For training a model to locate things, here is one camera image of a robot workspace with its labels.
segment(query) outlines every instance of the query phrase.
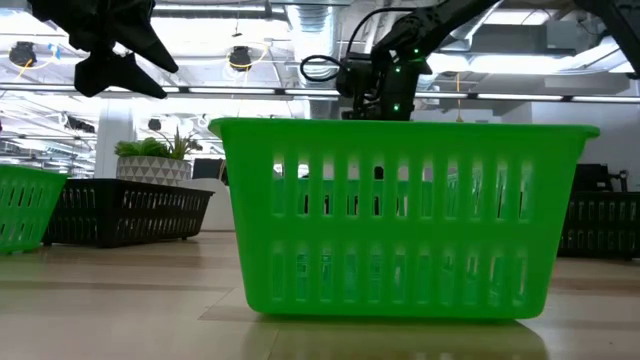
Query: basket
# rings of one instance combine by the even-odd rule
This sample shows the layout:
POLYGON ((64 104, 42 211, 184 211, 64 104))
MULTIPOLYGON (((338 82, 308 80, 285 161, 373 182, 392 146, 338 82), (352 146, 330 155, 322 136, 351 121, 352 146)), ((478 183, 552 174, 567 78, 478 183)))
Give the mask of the basket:
POLYGON ((640 193, 571 194, 559 256, 640 257, 640 193))
POLYGON ((0 165, 0 253, 40 246, 65 175, 0 165))
POLYGON ((212 194, 116 179, 69 180, 44 243, 116 247, 186 239, 200 233, 212 194))
POLYGON ((459 318, 542 311, 575 165, 598 134, 236 118, 210 129, 225 145, 254 310, 459 318))

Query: floor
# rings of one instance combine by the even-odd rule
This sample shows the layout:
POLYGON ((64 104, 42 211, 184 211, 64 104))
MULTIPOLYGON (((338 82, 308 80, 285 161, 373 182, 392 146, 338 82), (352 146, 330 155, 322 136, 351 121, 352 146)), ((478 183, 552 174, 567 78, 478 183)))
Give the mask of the floor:
POLYGON ((640 359, 640 263, 559 260, 508 324, 285 320, 244 300, 235 235, 0 258, 3 360, 640 359))

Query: black plastic basket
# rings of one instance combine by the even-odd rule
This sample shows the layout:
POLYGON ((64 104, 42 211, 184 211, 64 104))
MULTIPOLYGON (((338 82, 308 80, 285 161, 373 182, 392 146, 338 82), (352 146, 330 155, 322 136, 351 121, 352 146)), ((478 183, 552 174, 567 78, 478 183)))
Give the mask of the black plastic basket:
POLYGON ((640 193, 575 192, 565 218, 559 256, 640 256, 640 193))
POLYGON ((116 179, 69 180, 43 243, 116 247, 200 232, 210 191, 116 179))

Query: white planter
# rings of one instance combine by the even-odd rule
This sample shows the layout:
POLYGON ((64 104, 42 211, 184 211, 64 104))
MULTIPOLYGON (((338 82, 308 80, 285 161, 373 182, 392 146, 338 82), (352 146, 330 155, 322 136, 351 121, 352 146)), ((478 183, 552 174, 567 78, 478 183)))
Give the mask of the white planter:
POLYGON ((178 186, 191 180, 191 163, 149 156, 118 158, 116 178, 147 184, 178 186))

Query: green plastic basket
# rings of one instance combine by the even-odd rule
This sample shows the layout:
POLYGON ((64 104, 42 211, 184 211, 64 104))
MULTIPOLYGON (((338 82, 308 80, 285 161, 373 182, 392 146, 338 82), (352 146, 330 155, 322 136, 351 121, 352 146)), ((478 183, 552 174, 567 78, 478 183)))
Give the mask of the green plastic basket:
POLYGON ((598 135, 236 118, 210 129, 224 142, 254 310, 456 318, 540 314, 575 165, 598 135))
POLYGON ((40 246, 65 175, 0 165, 0 253, 40 246))

